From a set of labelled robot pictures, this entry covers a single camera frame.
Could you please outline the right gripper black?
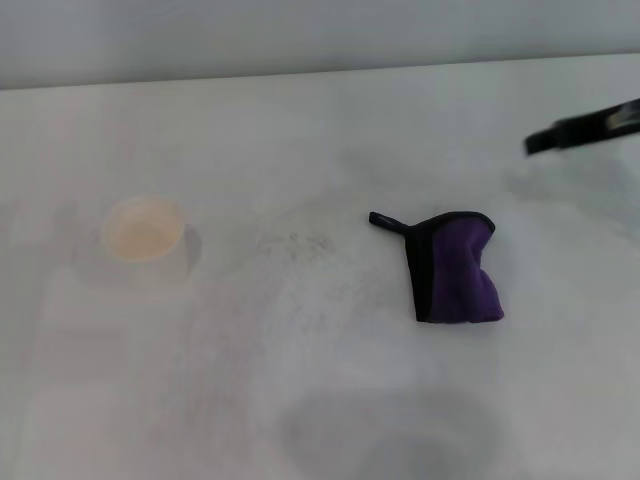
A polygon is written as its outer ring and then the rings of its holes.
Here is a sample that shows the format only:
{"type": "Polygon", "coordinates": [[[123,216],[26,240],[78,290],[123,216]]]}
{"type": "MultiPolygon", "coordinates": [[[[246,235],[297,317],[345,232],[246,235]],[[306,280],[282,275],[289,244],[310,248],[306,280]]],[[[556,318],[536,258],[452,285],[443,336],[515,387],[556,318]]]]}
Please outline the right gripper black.
{"type": "Polygon", "coordinates": [[[566,118],[524,140],[527,156],[549,150],[565,150],[598,143],[612,136],[639,132],[640,100],[626,102],[611,115],[607,111],[566,118]]]}

